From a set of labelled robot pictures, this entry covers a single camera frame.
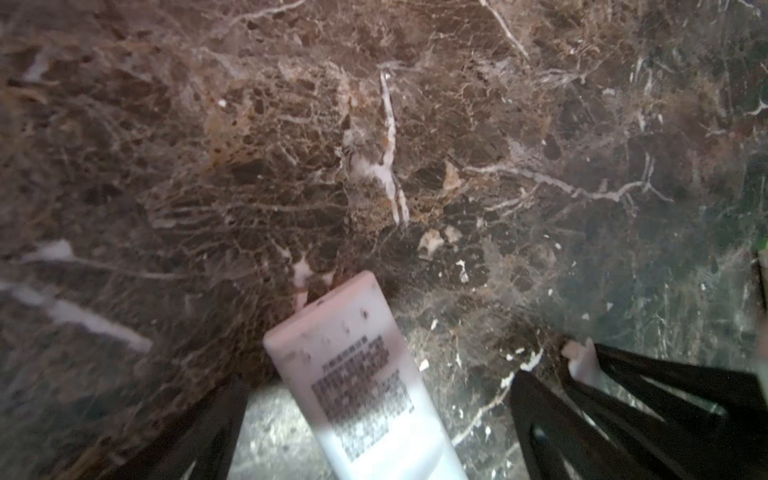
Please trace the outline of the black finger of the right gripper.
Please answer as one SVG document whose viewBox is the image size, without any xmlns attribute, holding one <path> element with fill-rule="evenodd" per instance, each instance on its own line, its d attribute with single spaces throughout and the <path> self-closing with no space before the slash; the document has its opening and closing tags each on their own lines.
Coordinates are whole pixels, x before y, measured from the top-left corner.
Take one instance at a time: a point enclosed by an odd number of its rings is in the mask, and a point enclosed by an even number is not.
<svg viewBox="0 0 768 480">
<path fill-rule="evenodd" d="M 764 479 L 767 404 L 750 373 L 658 360 L 595 344 L 597 389 L 658 419 L 670 479 Z"/>
</svg>

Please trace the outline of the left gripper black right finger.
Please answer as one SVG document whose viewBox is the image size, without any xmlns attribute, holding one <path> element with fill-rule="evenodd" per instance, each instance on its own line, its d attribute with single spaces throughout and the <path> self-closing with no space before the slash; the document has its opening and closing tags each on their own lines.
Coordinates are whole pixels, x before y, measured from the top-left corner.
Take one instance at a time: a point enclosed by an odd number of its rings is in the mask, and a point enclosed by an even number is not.
<svg viewBox="0 0 768 480">
<path fill-rule="evenodd" d="M 570 380 L 574 405 L 529 372 L 515 376 L 510 408 L 531 479 L 670 479 L 651 434 L 662 423 L 595 388 Z"/>
</svg>

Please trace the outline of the small white battery door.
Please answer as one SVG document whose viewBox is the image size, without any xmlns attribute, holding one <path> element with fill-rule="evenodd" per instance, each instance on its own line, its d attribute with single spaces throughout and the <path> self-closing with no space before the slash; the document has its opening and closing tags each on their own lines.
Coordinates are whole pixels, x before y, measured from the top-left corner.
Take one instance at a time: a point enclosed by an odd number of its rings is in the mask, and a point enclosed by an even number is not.
<svg viewBox="0 0 768 480">
<path fill-rule="evenodd" d="M 573 380 L 592 388 L 601 388 L 602 370 L 591 338 L 584 343 L 568 340 L 561 349 L 561 355 L 567 360 L 568 372 Z"/>
</svg>

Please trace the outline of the white remote control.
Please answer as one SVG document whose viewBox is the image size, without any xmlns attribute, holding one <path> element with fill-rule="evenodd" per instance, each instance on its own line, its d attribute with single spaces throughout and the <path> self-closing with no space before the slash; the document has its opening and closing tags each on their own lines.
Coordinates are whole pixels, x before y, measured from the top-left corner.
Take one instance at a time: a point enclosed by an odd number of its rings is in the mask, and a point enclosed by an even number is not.
<svg viewBox="0 0 768 480">
<path fill-rule="evenodd" d="M 263 344 L 338 478 L 465 478 L 372 272 L 269 330 Z"/>
</svg>

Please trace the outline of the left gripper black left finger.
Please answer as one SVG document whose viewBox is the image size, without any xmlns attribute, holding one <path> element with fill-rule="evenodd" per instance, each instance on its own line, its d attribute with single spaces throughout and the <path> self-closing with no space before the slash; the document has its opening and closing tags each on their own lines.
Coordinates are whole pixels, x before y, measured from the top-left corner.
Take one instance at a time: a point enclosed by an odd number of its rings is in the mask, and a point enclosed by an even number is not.
<svg viewBox="0 0 768 480">
<path fill-rule="evenodd" d="M 228 475 L 249 397 L 233 374 L 181 415 L 148 447 L 107 479 L 225 479 Z"/>
</svg>

